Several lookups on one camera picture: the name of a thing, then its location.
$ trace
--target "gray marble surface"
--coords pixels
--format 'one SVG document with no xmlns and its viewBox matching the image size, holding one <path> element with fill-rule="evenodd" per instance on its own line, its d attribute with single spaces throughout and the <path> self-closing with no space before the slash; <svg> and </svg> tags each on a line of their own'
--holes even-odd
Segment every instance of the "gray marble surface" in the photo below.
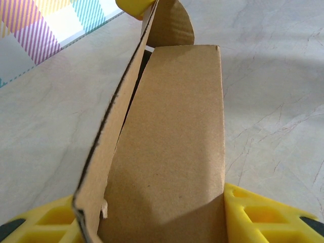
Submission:
<svg viewBox="0 0 324 243">
<path fill-rule="evenodd" d="M 324 219 L 322 0 L 183 0 L 222 53 L 226 181 Z M 73 193 L 139 39 L 122 14 L 0 89 L 0 223 Z"/>
</svg>

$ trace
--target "box flap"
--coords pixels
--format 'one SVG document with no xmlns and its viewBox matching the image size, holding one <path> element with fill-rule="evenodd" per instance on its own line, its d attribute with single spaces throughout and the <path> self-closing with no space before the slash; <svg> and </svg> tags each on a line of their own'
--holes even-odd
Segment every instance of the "box flap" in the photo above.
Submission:
<svg viewBox="0 0 324 243">
<path fill-rule="evenodd" d="M 192 45 L 194 33 L 189 15 L 178 0 L 159 1 L 147 45 Z"/>
<path fill-rule="evenodd" d="M 217 46 L 159 47 L 109 171 L 103 242 L 227 242 Z"/>
<path fill-rule="evenodd" d="M 152 7 L 141 40 L 105 112 L 73 196 L 72 206 L 87 242 L 101 242 L 97 237 L 97 229 L 107 176 L 138 77 L 155 10 L 156 4 Z"/>
</svg>

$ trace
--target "cardboard flap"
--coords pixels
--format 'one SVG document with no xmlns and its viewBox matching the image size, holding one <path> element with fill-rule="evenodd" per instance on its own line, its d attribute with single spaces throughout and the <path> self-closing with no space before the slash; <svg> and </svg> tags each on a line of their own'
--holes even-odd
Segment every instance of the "cardboard flap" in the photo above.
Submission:
<svg viewBox="0 0 324 243">
<path fill-rule="evenodd" d="M 150 47 L 192 45 L 194 33 L 187 11 L 178 0 L 161 0 L 147 45 Z"/>
<path fill-rule="evenodd" d="M 97 237 L 97 229 L 107 176 L 138 78 L 155 9 L 156 4 L 152 7 L 141 40 L 107 107 L 98 134 L 88 155 L 78 188 L 73 196 L 72 206 L 87 242 L 101 242 Z"/>
</svg>

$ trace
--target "colorful patterned mat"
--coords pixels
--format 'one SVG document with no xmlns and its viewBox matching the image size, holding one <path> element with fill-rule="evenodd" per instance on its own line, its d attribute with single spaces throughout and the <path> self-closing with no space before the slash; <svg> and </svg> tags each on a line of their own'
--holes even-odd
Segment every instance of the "colorful patterned mat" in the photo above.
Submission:
<svg viewBox="0 0 324 243">
<path fill-rule="evenodd" d="M 115 0 L 0 0 L 0 88 L 120 13 Z"/>
</svg>

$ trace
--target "yellow object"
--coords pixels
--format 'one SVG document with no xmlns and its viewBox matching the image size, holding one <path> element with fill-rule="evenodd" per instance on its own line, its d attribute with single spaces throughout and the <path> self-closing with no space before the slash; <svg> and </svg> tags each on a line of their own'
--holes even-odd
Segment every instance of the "yellow object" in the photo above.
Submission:
<svg viewBox="0 0 324 243">
<path fill-rule="evenodd" d="M 226 227 L 229 243 L 324 243 L 324 237 L 300 217 L 305 211 L 225 184 Z M 21 214 L 25 219 L 1 243 L 83 243 L 71 208 L 72 195 Z"/>
<path fill-rule="evenodd" d="M 12 219 L 25 219 L 1 243 L 83 243 L 71 207 L 72 195 Z"/>
<path fill-rule="evenodd" d="M 143 19 L 145 10 L 154 2 L 155 0 L 116 0 L 120 9 L 139 20 Z"/>
<path fill-rule="evenodd" d="M 324 237 L 300 217 L 317 218 L 305 211 L 225 184 L 229 243 L 323 243 Z"/>
</svg>

